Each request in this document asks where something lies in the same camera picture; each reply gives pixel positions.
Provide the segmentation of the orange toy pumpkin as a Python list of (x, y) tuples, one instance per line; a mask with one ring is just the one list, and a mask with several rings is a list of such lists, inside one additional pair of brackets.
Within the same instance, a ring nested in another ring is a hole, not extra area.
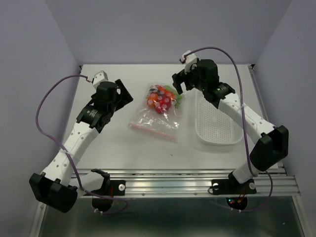
[(157, 93), (150, 93), (149, 96), (147, 97), (147, 105), (150, 108), (154, 108), (156, 104), (158, 103), (158, 94)]

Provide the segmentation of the red toy strawberry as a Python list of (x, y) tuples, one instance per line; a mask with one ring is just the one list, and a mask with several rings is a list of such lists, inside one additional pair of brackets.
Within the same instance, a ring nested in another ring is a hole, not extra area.
[(158, 103), (155, 106), (155, 111), (158, 114), (164, 114), (168, 112), (171, 107), (171, 100), (168, 97), (158, 94)]

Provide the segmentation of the clear zip top bag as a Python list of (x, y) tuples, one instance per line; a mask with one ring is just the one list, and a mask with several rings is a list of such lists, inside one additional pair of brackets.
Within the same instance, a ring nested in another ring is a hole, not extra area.
[(166, 83), (151, 82), (128, 126), (175, 142), (178, 137), (186, 93)]

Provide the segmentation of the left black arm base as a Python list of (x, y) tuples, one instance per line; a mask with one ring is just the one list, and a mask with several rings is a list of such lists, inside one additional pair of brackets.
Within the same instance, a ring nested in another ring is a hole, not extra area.
[[(128, 201), (115, 198), (115, 196), (125, 196), (126, 181), (111, 180), (110, 174), (100, 169), (92, 169), (91, 171), (100, 174), (104, 179), (101, 188), (92, 191), (93, 194), (96, 194), (96, 198), (92, 198), (91, 201), (94, 212), (101, 215), (110, 215), (127, 209)], [(114, 201), (124, 202), (124, 206), (119, 210), (110, 211)]]

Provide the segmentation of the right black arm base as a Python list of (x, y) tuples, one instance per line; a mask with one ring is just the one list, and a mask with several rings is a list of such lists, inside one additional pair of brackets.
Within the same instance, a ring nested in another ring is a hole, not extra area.
[(228, 195), (226, 202), (229, 208), (236, 211), (244, 211), (248, 205), (246, 195), (257, 194), (256, 186), (252, 178), (244, 183), (239, 183), (231, 172), (227, 178), (212, 179), (208, 188), (211, 195)]

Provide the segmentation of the green toy leaf vegetable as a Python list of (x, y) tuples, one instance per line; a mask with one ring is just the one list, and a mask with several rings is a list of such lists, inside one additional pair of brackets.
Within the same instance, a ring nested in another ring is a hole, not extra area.
[(181, 94), (178, 94), (178, 92), (169, 85), (165, 85), (164, 88), (167, 90), (168, 93), (170, 93), (169, 98), (174, 108), (179, 109), (184, 96), (182, 96)]

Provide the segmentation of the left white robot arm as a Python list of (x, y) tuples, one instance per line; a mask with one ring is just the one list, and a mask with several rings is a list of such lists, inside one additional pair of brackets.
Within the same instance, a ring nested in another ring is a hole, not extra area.
[(34, 173), (29, 183), (35, 198), (62, 213), (68, 212), (77, 199), (87, 194), (92, 196), (92, 206), (101, 215), (116, 214), (127, 208), (111, 210), (120, 189), (112, 185), (110, 175), (100, 169), (92, 169), (80, 176), (77, 164), (92, 141), (110, 122), (114, 113), (132, 102), (133, 98), (120, 79), (112, 82), (102, 79), (96, 86), (91, 100), (81, 110), (74, 127), (64, 143), (39, 132), (60, 146), (55, 158), (40, 173)]

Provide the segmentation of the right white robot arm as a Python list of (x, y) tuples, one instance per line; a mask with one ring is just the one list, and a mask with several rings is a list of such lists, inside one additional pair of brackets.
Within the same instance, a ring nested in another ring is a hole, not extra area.
[(245, 187), (245, 182), (268, 170), (288, 156), (289, 131), (281, 125), (275, 126), (266, 121), (245, 103), (241, 94), (227, 83), (221, 82), (218, 67), (210, 59), (183, 59), (184, 69), (172, 76), (173, 86), (177, 92), (197, 89), (206, 101), (228, 115), (243, 129), (244, 138), (254, 143), (252, 151), (247, 151), (247, 161), (235, 169), (227, 180), (227, 187), (238, 193)]

